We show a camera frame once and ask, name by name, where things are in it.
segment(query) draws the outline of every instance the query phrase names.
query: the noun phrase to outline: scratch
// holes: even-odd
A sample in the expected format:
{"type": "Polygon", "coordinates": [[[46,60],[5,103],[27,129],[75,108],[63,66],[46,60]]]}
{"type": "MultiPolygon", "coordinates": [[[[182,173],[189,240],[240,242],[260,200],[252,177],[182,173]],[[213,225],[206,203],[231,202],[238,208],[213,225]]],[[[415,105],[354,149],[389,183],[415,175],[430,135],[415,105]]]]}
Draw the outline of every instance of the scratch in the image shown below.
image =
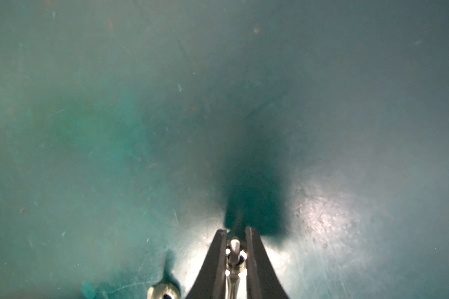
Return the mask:
{"type": "Polygon", "coordinates": [[[33,278],[30,277],[30,280],[31,280],[36,286],[38,286],[38,284],[37,284],[37,282],[35,281],[35,279],[33,279],[33,278]]]}
{"type": "Polygon", "coordinates": [[[116,289],[116,290],[114,290],[114,291],[106,292],[106,294],[113,294],[113,293],[116,293],[116,292],[118,292],[118,291],[120,291],[120,290],[129,288],[129,287],[134,287],[134,286],[139,286],[139,285],[146,285],[146,284],[149,284],[149,283],[150,283],[150,282],[144,282],[144,281],[143,281],[143,282],[132,283],[132,284],[130,284],[130,285],[121,287],[121,288],[116,289]]]}
{"type": "Polygon", "coordinates": [[[149,14],[146,12],[146,10],[145,10],[141,5],[138,4],[137,0],[132,0],[132,1],[133,1],[133,4],[134,4],[134,5],[136,6],[136,8],[138,9],[138,12],[142,15],[145,24],[146,24],[148,27],[151,28],[151,31],[152,31],[155,35],[158,35],[158,34],[156,34],[155,28],[153,27],[153,24],[151,23],[150,16],[149,16],[149,14]]]}
{"type": "MultiPolygon", "coordinates": [[[[156,211],[153,210],[153,209],[151,209],[151,212],[157,217],[157,218],[156,218],[156,219],[157,219],[156,221],[160,222],[160,223],[163,224],[163,225],[170,225],[170,222],[168,222],[168,221],[165,222],[165,221],[162,221],[162,220],[161,220],[162,217],[161,217],[160,214],[158,214],[158,212],[156,212],[156,211]]],[[[176,210],[174,210],[174,213],[175,213],[175,221],[178,221],[178,217],[176,216],[176,210]]],[[[180,226],[178,226],[178,229],[181,230],[183,233],[189,233],[189,234],[195,236],[196,238],[201,239],[202,244],[208,244],[208,243],[209,243],[208,238],[206,238],[206,237],[203,236],[202,234],[196,233],[194,230],[188,230],[188,229],[182,228],[182,227],[180,227],[180,226]]]]}
{"type": "Polygon", "coordinates": [[[348,291],[347,283],[346,283],[346,281],[343,278],[343,270],[342,270],[341,266],[338,266],[337,268],[339,269],[338,273],[339,273],[339,279],[341,281],[341,287],[343,288],[344,293],[349,297],[349,296],[351,296],[351,294],[348,291]]]}
{"type": "Polygon", "coordinates": [[[50,115],[47,116],[47,118],[50,118],[50,117],[55,116],[55,115],[57,115],[57,114],[60,114],[60,113],[62,113],[63,111],[65,111],[65,109],[61,109],[61,110],[59,110],[59,111],[57,111],[57,112],[55,112],[55,113],[53,113],[53,114],[50,114],[50,115]]]}
{"type": "Polygon", "coordinates": [[[123,48],[123,50],[125,50],[126,53],[128,53],[128,55],[133,58],[134,61],[140,63],[140,61],[130,52],[130,50],[128,50],[127,47],[125,47],[125,45],[123,45],[123,43],[116,37],[116,35],[113,32],[110,32],[110,34],[116,40],[116,42],[123,48]]]}
{"type": "Polygon", "coordinates": [[[176,209],[174,209],[173,212],[175,213],[176,224],[177,224],[178,226],[180,226],[180,222],[178,221],[178,216],[176,215],[176,209]]]}
{"type": "Polygon", "coordinates": [[[188,55],[188,52],[186,52],[185,47],[183,46],[183,43],[181,42],[181,40],[178,37],[176,38],[176,41],[178,43],[178,49],[180,50],[181,54],[185,58],[185,61],[188,63],[190,71],[194,74],[193,70],[194,70],[194,66],[196,65],[196,63],[194,63],[194,61],[190,58],[190,56],[188,55]]]}
{"type": "Polygon", "coordinates": [[[323,216],[323,213],[328,209],[328,203],[331,201],[331,199],[328,199],[324,204],[323,207],[321,209],[321,212],[319,212],[319,215],[316,217],[317,220],[319,220],[321,218],[321,216],[323,216]]]}
{"type": "Polygon", "coordinates": [[[135,276],[135,279],[134,279],[135,282],[136,282],[136,280],[138,279],[138,274],[140,273],[141,268],[143,268],[143,265],[144,265],[144,260],[143,260],[143,262],[141,263],[141,266],[138,268],[138,272],[136,272],[136,276],[135,276]]]}

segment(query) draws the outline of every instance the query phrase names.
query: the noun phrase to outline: teal surface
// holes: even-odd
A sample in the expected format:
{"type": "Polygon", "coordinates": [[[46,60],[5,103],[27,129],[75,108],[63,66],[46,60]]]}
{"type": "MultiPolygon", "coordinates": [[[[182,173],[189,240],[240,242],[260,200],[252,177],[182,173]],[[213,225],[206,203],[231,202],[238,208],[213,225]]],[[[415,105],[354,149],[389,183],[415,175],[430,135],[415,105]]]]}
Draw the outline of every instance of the teal surface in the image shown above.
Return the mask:
{"type": "Polygon", "coordinates": [[[449,1],[0,1],[0,299],[245,225],[290,298],[449,298],[449,1]]]}

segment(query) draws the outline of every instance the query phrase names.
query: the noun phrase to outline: scratched surface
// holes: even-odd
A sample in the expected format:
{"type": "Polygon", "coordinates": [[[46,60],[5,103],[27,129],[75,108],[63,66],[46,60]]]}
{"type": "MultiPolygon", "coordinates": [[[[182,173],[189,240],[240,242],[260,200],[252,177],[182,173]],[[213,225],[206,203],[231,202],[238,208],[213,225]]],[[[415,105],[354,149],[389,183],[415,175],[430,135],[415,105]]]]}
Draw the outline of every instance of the scratched surface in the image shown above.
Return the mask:
{"type": "Polygon", "coordinates": [[[0,298],[186,295],[245,224],[291,298],[449,298],[449,3],[0,1],[0,298]]]}

